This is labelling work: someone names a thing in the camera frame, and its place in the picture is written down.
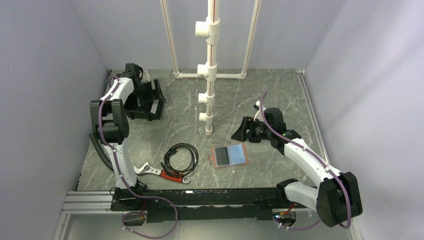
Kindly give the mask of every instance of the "wrench handle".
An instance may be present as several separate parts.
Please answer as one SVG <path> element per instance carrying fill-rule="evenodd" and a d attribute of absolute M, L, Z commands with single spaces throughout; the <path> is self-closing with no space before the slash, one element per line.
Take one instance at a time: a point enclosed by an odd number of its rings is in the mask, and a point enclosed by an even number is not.
<path fill-rule="evenodd" d="M 176 176 L 170 176 L 170 175 L 168 175 L 167 174 L 167 172 L 166 171 L 164 171 L 164 170 L 162 170 L 161 172 L 160 172 L 160 175 L 159 176 L 161 176 L 162 178 L 164 178 L 164 179 L 168 179 L 168 180 L 171 180 L 171 181 L 174 181 L 174 182 L 177 182 L 177 183 L 182 183 L 183 182 L 183 177 L 182 176 L 179 176 L 179 177 L 176 177 Z"/>

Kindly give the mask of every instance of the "wrench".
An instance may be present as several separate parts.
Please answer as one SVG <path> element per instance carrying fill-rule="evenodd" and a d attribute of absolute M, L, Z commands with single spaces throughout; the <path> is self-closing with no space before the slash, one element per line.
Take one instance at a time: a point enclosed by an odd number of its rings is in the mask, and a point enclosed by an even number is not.
<path fill-rule="evenodd" d="M 177 183 L 182 183 L 182 184 L 188 184 L 190 182 L 189 176 L 178 176 L 178 177 L 170 176 L 164 170 L 153 168 L 152 166 L 150 166 L 148 162 L 146 162 L 141 168 L 137 168 L 136 166 L 134 166 L 134 172 L 140 176 L 146 175 L 146 174 L 158 175 L 164 179 L 168 179 L 168 180 L 171 180 Z"/>

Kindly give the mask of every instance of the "black hose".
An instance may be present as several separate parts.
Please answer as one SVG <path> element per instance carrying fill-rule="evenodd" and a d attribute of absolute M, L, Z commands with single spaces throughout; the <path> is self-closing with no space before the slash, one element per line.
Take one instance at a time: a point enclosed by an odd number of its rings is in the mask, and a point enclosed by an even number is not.
<path fill-rule="evenodd" d="M 93 143 L 94 149 L 97 152 L 98 156 L 100 157 L 101 161 L 106 165 L 108 169 L 110 169 L 113 172 L 114 167 L 112 166 L 112 162 L 103 151 L 103 148 L 100 145 L 98 138 L 92 132 L 89 134 L 89 136 L 90 136 L 91 142 Z"/>
<path fill-rule="evenodd" d="M 171 156 L 177 153 L 177 149 L 181 149 L 181 148 L 187 149 L 188 151 L 190 151 L 190 154 L 191 154 L 190 165 L 188 165 L 188 167 L 184 170 L 175 169 L 171 166 L 171 163 L 170 163 Z M 199 162 L 199 153 L 193 145 L 190 145 L 188 143 L 178 143 L 173 145 L 165 153 L 165 156 L 163 156 L 163 161 L 164 162 L 161 162 L 160 165 L 162 165 L 162 168 L 166 172 L 166 174 L 172 177 L 177 177 L 177 178 L 184 177 L 195 170 Z"/>

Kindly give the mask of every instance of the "white wall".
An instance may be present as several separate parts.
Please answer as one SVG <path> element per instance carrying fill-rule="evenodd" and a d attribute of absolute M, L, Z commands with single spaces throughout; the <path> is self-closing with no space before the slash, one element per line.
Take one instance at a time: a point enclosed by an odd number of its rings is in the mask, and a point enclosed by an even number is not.
<path fill-rule="evenodd" d="M 106 65 L 135 62 L 173 68 L 159 0 L 72 0 Z M 195 37 L 207 16 L 207 0 L 168 0 L 180 68 L 206 62 L 206 42 Z M 263 0 L 249 68 L 304 69 L 341 0 Z M 221 0 L 218 67 L 242 68 L 254 0 Z"/>
<path fill-rule="evenodd" d="M 106 66 L 68 0 L 0 0 L 0 239 L 52 239 Z"/>
<path fill-rule="evenodd" d="M 424 1 L 346 0 L 306 68 L 330 161 L 359 181 L 365 240 L 424 239 Z"/>

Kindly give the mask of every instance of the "gray wall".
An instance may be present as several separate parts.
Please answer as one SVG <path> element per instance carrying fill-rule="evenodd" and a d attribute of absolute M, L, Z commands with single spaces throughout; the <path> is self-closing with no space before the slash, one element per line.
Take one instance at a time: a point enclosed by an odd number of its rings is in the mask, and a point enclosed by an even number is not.
<path fill-rule="evenodd" d="M 422 0 L 346 0 L 306 68 L 330 161 L 358 178 L 365 240 L 424 239 L 423 15 Z"/>
<path fill-rule="evenodd" d="M 106 67 L 70 1 L 0 6 L 0 239 L 51 239 Z"/>
<path fill-rule="evenodd" d="M 106 65 L 135 62 L 149 69 L 173 68 L 159 0 L 72 0 Z M 180 68 L 206 62 L 206 42 L 195 37 L 207 16 L 207 0 L 168 0 Z M 220 1 L 219 68 L 242 68 L 254 0 Z M 304 69 L 341 0 L 264 0 L 249 68 Z"/>

